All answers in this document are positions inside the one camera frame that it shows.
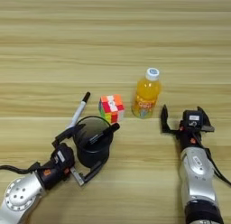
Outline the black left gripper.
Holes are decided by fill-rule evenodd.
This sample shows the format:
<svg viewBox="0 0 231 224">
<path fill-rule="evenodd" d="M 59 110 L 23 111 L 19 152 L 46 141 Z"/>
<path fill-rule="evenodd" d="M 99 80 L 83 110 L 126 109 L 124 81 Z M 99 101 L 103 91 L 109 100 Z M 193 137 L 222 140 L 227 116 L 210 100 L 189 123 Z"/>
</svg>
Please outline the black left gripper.
<svg viewBox="0 0 231 224">
<path fill-rule="evenodd" d="M 54 141 L 51 143 L 54 148 L 67 147 L 64 143 L 65 139 L 70 139 L 76 135 L 85 125 L 75 125 L 67 128 L 62 133 L 57 135 Z M 56 184 L 61 181 L 65 181 L 72 174 L 76 179 L 79 186 L 88 183 L 92 180 L 104 167 L 109 156 L 105 157 L 84 157 L 80 159 L 80 162 L 89 169 L 89 173 L 79 175 L 74 169 L 73 162 L 59 162 L 55 163 L 48 161 L 41 169 L 37 171 L 37 175 L 45 190 L 52 189 Z"/>
</svg>

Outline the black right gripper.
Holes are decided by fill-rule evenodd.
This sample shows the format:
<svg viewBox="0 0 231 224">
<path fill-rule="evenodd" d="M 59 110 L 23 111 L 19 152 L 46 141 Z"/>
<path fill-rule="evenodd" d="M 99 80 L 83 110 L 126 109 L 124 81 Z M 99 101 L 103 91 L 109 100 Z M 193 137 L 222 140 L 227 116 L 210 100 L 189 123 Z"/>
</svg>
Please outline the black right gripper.
<svg viewBox="0 0 231 224">
<path fill-rule="evenodd" d="M 177 139 L 180 141 L 180 150 L 183 151 L 188 147 L 203 148 L 201 143 L 201 133 L 214 132 L 215 128 L 211 126 L 208 115 L 202 107 L 198 107 L 200 113 L 199 128 L 187 128 L 181 126 L 179 130 L 170 129 L 168 125 L 168 109 L 166 106 L 162 107 L 161 112 L 161 126 L 162 132 L 166 134 L 177 135 Z"/>
</svg>

